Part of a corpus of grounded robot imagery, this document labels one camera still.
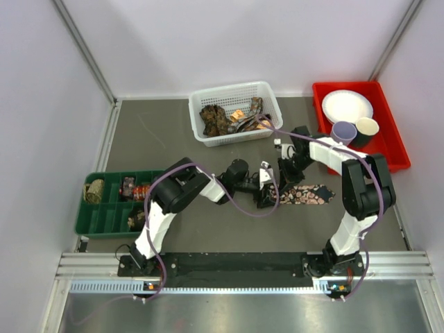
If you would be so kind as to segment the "pink floral dark tie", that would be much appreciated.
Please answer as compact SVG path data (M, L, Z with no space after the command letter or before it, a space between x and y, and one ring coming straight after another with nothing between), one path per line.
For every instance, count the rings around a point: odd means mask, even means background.
M280 205L325 205L332 201L335 193L324 184L286 185L276 190L270 186L266 199L273 205L278 200Z

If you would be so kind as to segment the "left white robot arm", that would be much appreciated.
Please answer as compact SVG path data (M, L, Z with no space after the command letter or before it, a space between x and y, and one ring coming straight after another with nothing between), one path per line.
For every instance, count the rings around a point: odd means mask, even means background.
M156 270L164 237L174 217L198 196L223 205L237 192L252 193L258 200L267 185L274 185L273 169L263 161L255 177L249 177L248 163L233 160L224 173L215 176L184 157L158 176L149 188L144 202L145 225L130 247L133 266L142 275Z

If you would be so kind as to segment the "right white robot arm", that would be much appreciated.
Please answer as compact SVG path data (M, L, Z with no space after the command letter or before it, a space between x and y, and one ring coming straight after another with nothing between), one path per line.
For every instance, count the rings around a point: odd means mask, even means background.
M304 170L313 162L324 164L341 176L343 218L321 255L309 256L304 264L306 273L317 278L328 273L341 274L357 263L368 231L396 202L386 158L380 153L354 151L328 136L311 136L305 126L294 128L290 137L290 144L283 144L280 139L274 141L280 153L281 203L321 197L315 189L297 186L304 178Z

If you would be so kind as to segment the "white plastic basket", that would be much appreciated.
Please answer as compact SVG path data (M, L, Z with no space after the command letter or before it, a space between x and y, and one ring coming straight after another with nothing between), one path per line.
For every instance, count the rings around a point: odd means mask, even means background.
M283 126L282 113L271 86L265 81L238 83L207 89L197 90L189 96L189 115L194 137L207 147L233 144L237 142L264 139L272 135L269 129L252 130L243 133L233 133L209 137L204 134L205 124L200 116L201 110L207 105L217 105L230 116L236 110L248 112L252 98L263 100L263 113L271 116L275 128Z

